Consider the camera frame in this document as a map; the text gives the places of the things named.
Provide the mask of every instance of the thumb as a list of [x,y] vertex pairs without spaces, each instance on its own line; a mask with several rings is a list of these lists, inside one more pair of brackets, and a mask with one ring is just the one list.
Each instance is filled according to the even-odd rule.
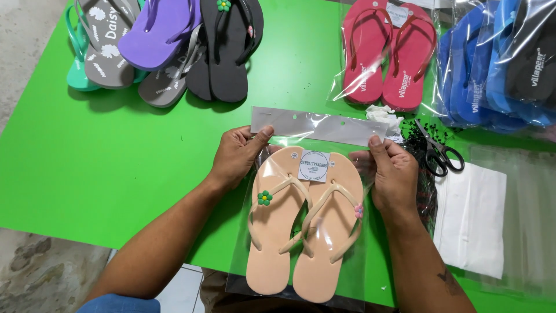
[[257,153],[269,143],[270,138],[274,134],[274,128],[272,126],[265,126],[259,131],[255,137],[250,140],[245,146],[245,150],[250,158],[257,156]]
[[375,159],[378,171],[388,171],[394,167],[384,144],[380,142],[380,138],[377,135],[369,139],[369,150]]

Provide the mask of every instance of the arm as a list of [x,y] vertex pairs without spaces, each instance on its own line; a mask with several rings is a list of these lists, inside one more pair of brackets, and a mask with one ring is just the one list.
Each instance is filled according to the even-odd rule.
[[274,130],[249,126],[222,136],[209,175],[189,194],[133,236],[106,266],[85,302],[106,294],[152,299],[180,269],[218,195],[237,187]]
[[417,214],[417,161],[393,141],[381,143],[378,136],[369,140],[369,149],[350,157],[359,159],[358,170],[376,173],[371,195],[386,226],[400,311],[476,312]]

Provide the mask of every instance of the scissors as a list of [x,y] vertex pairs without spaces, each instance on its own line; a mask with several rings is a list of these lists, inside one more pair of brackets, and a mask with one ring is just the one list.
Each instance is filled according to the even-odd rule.
[[[463,160],[461,154],[459,154],[459,152],[452,147],[437,143],[430,137],[429,133],[421,126],[421,123],[419,123],[417,119],[415,119],[415,123],[423,136],[425,136],[425,139],[427,141],[425,154],[426,169],[429,170],[431,174],[436,177],[444,177],[448,175],[448,168],[453,170],[454,172],[461,172],[465,167],[465,161]],[[455,157],[459,161],[459,168],[456,168],[452,164],[450,158],[448,158],[448,156],[446,155],[446,152],[451,152],[455,155]],[[442,170],[442,173],[437,172],[438,168]]]

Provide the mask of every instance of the gray flip flop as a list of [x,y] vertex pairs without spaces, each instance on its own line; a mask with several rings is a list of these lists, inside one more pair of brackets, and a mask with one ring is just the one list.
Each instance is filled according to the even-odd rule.
[[139,85],[139,95],[145,102],[155,107],[168,107],[174,104],[187,89],[185,78],[191,66],[203,54],[205,47],[197,41],[199,26],[191,33],[189,47],[180,47],[163,69],[150,73]]
[[[131,29],[140,12],[137,1],[130,1],[73,0],[77,15],[90,39],[85,57],[85,74],[100,87],[121,89],[133,83],[135,69],[118,50],[118,41]],[[79,14],[78,2],[87,22]]]

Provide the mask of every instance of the purple flip flop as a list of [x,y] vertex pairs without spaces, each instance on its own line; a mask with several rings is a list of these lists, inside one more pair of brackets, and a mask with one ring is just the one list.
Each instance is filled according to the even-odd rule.
[[118,49],[134,67],[157,71],[172,60],[200,23],[199,0],[147,0]]

